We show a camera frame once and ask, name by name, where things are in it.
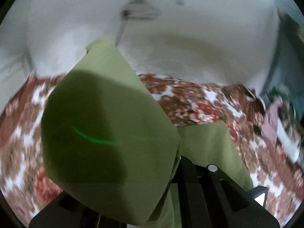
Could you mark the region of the olive green hooded jacket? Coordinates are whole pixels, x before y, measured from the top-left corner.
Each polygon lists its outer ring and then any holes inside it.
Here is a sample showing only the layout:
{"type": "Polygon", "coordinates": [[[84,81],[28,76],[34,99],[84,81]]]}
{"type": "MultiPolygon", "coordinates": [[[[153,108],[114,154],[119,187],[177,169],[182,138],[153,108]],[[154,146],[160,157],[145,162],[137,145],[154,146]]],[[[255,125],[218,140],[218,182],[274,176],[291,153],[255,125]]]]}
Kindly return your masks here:
{"type": "Polygon", "coordinates": [[[115,44],[98,38],[59,82],[41,120],[48,177],[87,207],[139,227],[180,227],[180,156],[216,164],[245,190],[250,174],[225,123],[176,128],[115,44]]]}

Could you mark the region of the floral brown white bed blanket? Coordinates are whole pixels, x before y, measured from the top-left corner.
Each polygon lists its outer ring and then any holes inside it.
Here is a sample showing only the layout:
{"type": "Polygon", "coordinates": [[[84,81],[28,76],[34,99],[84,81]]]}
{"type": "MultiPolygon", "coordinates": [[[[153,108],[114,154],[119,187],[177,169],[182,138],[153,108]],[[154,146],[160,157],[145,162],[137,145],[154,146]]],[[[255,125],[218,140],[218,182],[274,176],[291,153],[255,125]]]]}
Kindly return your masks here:
{"type": "MultiPolygon", "coordinates": [[[[254,185],[268,188],[266,209],[286,225],[303,201],[303,171],[280,143],[260,134],[264,107],[242,85],[194,84],[142,74],[140,80],[178,127],[224,121],[254,185]]],[[[62,75],[31,76],[1,114],[1,192],[22,225],[60,194],[43,168],[40,122],[62,75]]]]}

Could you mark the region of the white cloth on pile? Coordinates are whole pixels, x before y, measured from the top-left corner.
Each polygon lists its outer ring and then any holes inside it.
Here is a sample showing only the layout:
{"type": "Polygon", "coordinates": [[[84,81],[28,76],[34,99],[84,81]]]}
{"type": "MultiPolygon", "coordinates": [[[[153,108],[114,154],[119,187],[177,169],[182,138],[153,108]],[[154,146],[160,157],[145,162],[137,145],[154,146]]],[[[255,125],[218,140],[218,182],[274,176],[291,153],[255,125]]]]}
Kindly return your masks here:
{"type": "Polygon", "coordinates": [[[300,155],[300,141],[293,141],[286,133],[281,120],[278,118],[277,138],[280,141],[286,155],[292,163],[296,163],[300,155]]]}

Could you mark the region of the pink cloth on pile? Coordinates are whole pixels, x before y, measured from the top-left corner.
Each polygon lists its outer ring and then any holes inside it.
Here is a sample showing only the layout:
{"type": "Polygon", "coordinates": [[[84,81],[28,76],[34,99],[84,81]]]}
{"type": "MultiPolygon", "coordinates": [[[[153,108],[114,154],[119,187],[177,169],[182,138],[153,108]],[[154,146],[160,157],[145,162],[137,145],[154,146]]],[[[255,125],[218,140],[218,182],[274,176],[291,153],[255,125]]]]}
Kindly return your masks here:
{"type": "Polygon", "coordinates": [[[274,102],[265,112],[264,121],[261,126],[262,136],[273,143],[277,140],[278,110],[282,105],[282,98],[280,96],[275,97],[274,102]]]}

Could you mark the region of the white panelled door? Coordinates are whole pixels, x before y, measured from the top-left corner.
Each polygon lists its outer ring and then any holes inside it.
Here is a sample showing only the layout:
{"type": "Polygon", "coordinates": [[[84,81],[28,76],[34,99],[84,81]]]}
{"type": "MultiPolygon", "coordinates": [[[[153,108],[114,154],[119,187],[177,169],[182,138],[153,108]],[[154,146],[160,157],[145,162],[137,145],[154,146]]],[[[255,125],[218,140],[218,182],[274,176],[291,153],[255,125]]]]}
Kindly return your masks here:
{"type": "Polygon", "coordinates": [[[32,72],[25,56],[11,57],[1,66],[1,112],[9,100],[15,96],[32,72]]]}

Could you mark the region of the white wall power strip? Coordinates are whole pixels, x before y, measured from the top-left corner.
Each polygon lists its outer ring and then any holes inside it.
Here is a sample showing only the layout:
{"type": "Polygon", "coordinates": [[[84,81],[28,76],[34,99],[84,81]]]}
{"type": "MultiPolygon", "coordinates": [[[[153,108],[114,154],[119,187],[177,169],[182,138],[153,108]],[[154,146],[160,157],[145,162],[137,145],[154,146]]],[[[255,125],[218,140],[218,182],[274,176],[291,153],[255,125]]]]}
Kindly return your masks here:
{"type": "Polygon", "coordinates": [[[123,20],[154,20],[161,13],[159,8],[149,3],[126,4],[121,11],[123,20]]]}

